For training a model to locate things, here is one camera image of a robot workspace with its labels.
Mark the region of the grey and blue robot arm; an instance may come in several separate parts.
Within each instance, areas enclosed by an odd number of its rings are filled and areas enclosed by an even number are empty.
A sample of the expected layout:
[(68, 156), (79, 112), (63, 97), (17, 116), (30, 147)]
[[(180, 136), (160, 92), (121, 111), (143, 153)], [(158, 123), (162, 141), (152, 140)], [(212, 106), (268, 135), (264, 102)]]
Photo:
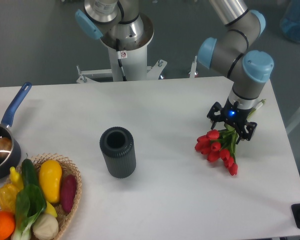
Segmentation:
[[(233, 127), (238, 140), (249, 141), (257, 124), (248, 121), (248, 114), (274, 68), (269, 54), (249, 50), (263, 33), (266, 21), (242, 0), (213, 0), (211, 5), (227, 31), (223, 39), (207, 38), (194, 62), (217, 71), (233, 85), (225, 105), (215, 103), (207, 116), (213, 125), (225, 123)], [(83, 9), (76, 11), (75, 20), (87, 36), (107, 47), (115, 82), (154, 80), (160, 76), (158, 65), (147, 66), (147, 47), (154, 27), (140, 12), (137, 0), (87, 0)]]

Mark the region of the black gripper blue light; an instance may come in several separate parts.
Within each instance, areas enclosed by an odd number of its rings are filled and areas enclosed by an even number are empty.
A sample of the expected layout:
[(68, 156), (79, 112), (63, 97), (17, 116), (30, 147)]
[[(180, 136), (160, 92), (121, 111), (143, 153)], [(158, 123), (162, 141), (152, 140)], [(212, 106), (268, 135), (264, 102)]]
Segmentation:
[(219, 102), (215, 102), (208, 114), (207, 118), (210, 119), (211, 129), (214, 129), (217, 123), (224, 122), (225, 124), (233, 127), (238, 134), (236, 145), (240, 141), (250, 141), (257, 128), (257, 123), (247, 121), (247, 117), (251, 111), (250, 109), (239, 108), (239, 103), (231, 103), (229, 100), (225, 102), (224, 107)]

